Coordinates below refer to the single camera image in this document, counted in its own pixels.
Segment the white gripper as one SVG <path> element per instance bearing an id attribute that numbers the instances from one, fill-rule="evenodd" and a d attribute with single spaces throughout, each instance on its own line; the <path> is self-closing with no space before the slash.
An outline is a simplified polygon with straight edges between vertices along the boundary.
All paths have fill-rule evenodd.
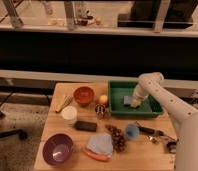
<path id="1" fill-rule="evenodd" d="M 141 106 L 141 103 L 148 97 L 148 92 L 138 84 L 133 91 L 131 106 L 133 108 L 138 108 Z"/>

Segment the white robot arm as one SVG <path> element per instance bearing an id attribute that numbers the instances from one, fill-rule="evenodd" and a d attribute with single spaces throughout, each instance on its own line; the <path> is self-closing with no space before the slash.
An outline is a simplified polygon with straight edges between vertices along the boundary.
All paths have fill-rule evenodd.
<path id="1" fill-rule="evenodd" d="M 198 109 L 163 88 L 163 80 L 160 72 L 141 74 L 131 106 L 139 106 L 149 95 L 153 96 L 180 124 L 174 171 L 198 171 Z"/>

